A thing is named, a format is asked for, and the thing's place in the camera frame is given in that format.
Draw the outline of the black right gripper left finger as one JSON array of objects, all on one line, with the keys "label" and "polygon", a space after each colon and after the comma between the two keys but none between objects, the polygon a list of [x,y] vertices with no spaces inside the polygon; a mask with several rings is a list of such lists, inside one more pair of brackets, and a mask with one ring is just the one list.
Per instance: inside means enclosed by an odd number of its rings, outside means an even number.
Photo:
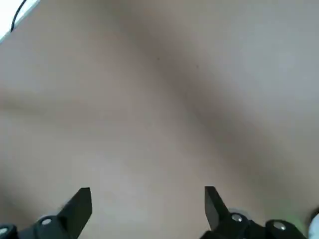
[{"label": "black right gripper left finger", "polygon": [[1,224],[2,239],[77,239],[92,215],[89,187],[80,188],[56,215],[39,219],[26,229]]}]

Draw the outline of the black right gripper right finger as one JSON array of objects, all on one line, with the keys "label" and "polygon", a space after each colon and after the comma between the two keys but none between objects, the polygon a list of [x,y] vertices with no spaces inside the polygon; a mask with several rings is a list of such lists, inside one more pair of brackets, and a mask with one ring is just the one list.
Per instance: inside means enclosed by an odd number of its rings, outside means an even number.
[{"label": "black right gripper right finger", "polygon": [[205,214],[210,230],[203,239],[304,239],[297,227],[284,220],[269,220],[264,226],[238,212],[230,212],[214,186],[205,187]]}]

